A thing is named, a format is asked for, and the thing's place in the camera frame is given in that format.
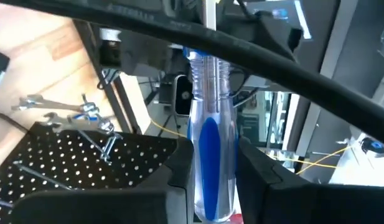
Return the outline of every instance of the wrench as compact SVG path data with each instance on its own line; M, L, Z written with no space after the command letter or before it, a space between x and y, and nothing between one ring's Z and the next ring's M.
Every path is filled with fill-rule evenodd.
M84 119L72 119L72 118L62 118L57 113L47 113L44 115L45 118L48 118L48 121L41 122L44 126L51 126L53 124L58 124L57 128L52 128L55 133L60 133L63 130L87 130L87 131L99 131L100 123L99 121L89 121Z
M20 97L20 103L17 106L12 106L12 110L26 110L30 108L44 108L44 109L57 109L57 110L72 110L87 115L95 115L99 113L99 108L92 102L87 102L85 95L83 95L84 104L68 105L56 101L45 100L42 95L28 95L27 97Z

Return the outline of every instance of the pegboard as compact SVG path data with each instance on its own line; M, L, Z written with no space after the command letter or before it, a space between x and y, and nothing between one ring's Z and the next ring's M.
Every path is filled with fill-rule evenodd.
M86 132L103 147L108 136ZM52 132L35 123L0 166L0 200L15 203L37 191L65 190L13 165L21 162L42 175L75 190L135 187L175 151L175 139L122 135L110 152L109 166L100 152L77 131ZM0 206L0 223L10 223L11 209Z

